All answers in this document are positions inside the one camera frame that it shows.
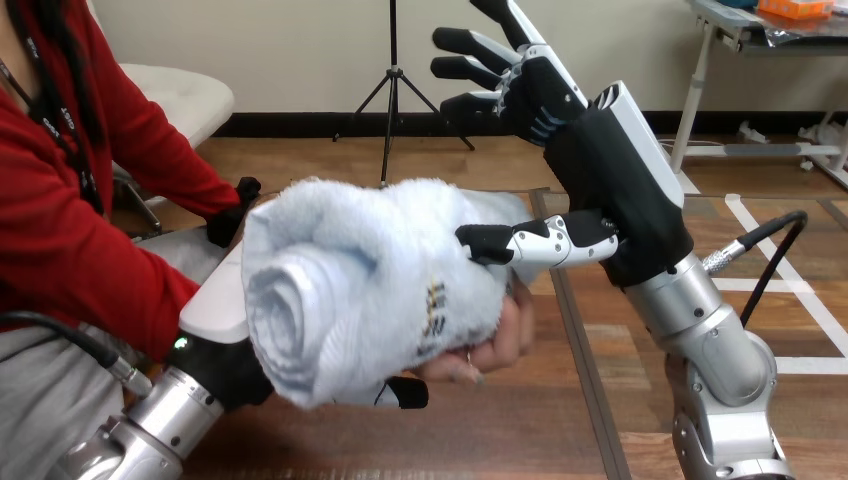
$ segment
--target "tripod stand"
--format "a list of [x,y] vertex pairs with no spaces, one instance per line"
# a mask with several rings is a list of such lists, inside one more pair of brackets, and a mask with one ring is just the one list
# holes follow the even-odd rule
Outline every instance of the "tripod stand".
[[[421,93],[421,91],[418,90],[418,88],[416,88],[415,85],[413,85],[411,81],[409,81],[409,79],[403,73],[403,70],[400,67],[398,67],[398,61],[397,61],[397,0],[390,0],[390,3],[389,3],[389,25],[390,25],[390,28],[391,28],[391,48],[392,48],[392,65],[391,65],[391,68],[386,70],[386,76],[383,77],[383,80],[380,81],[379,84],[377,84],[377,88],[375,88],[374,91],[371,92],[371,95],[368,95],[368,98],[366,98],[365,101],[362,102],[362,105],[359,106],[359,108],[350,117],[350,119],[347,121],[347,124],[346,124],[346,126],[347,126],[347,125],[353,123],[356,120],[356,118],[359,116],[359,114],[362,113],[362,110],[364,110],[365,107],[368,106],[369,103],[371,103],[371,100],[373,100],[374,97],[377,95],[377,93],[380,91],[380,89],[383,88],[383,85],[385,85],[386,83],[389,83],[389,112],[388,112],[389,121],[388,121],[388,125],[386,126],[386,143],[385,143],[385,146],[383,147],[383,173],[380,176],[380,185],[383,186],[383,187],[386,186],[386,172],[389,168],[389,151],[392,148],[392,128],[393,127],[397,128],[397,127],[400,126],[400,116],[398,115],[398,80],[403,81],[403,83],[405,83],[410,89],[412,89],[412,91],[415,92],[416,95],[418,95],[418,98],[420,98],[422,102],[427,104],[427,106],[430,107],[431,110],[433,110],[433,113],[435,113],[436,116],[439,117],[442,120],[442,122],[444,122],[445,126],[450,127],[450,124],[442,116],[441,112],[439,112],[439,109],[437,109],[430,102],[430,100],[427,100],[427,97],[425,97],[424,94]],[[342,135],[341,135],[342,131],[344,131],[344,129],[340,130],[339,133],[336,133],[336,135],[333,137],[334,142],[338,141],[338,139],[342,137]],[[472,145],[471,142],[469,142],[467,138],[465,138],[461,133],[456,133],[456,135],[466,145],[468,145],[468,148],[470,150],[472,150],[472,151],[474,150],[474,145]]]

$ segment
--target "red sweater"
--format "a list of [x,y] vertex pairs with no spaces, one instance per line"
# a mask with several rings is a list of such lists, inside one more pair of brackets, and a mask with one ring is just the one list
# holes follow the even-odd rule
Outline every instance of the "red sweater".
[[[112,210],[113,159],[145,189],[201,217],[238,205],[235,189],[123,73],[85,1],[67,3],[67,22],[87,56],[86,77],[106,141],[93,147],[84,131],[82,145],[67,132],[64,137],[88,154],[106,214]],[[29,2],[21,8],[81,130],[63,57],[39,34]],[[176,338],[179,312],[197,288],[82,200],[62,149],[0,93],[0,312],[33,310],[73,326],[89,323],[161,360]]]

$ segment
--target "white wall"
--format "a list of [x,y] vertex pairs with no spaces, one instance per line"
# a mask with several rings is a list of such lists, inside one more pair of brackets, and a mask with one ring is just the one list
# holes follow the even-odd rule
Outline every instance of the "white wall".
[[[226,82],[239,112],[353,111],[389,64],[388,0],[95,0],[119,61]],[[400,64],[438,105],[476,88],[429,71],[439,26],[505,42],[467,0],[399,0]],[[684,0],[523,0],[520,5],[594,97],[624,80],[643,110],[680,110],[701,35]],[[716,45],[705,110],[846,109],[841,58],[751,59]],[[388,90],[369,111],[385,108]],[[427,107],[401,88],[402,111]]]

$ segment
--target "white chair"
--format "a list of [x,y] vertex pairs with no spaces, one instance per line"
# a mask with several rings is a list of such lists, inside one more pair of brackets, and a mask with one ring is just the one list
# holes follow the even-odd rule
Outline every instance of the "white chair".
[[[87,1],[92,16],[102,28],[94,5]],[[149,100],[162,107],[168,122],[188,139],[192,148],[215,133],[233,113],[233,91],[219,80],[169,67],[122,63],[121,68]],[[142,200],[129,173],[114,162],[112,165],[115,181],[154,230],[160,231],[162,225],[148,205],[154,199],[148,203]]]

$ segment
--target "light blue towel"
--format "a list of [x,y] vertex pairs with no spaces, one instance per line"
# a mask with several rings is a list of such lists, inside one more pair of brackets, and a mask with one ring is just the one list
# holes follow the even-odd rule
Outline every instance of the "light blue towel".
[[383,190],[310,179],[254,209],[245,303],[277,393],[313,408],[489,339],[509,272],[469,261],[454,232],[531,218],[514,195],[428,179]]

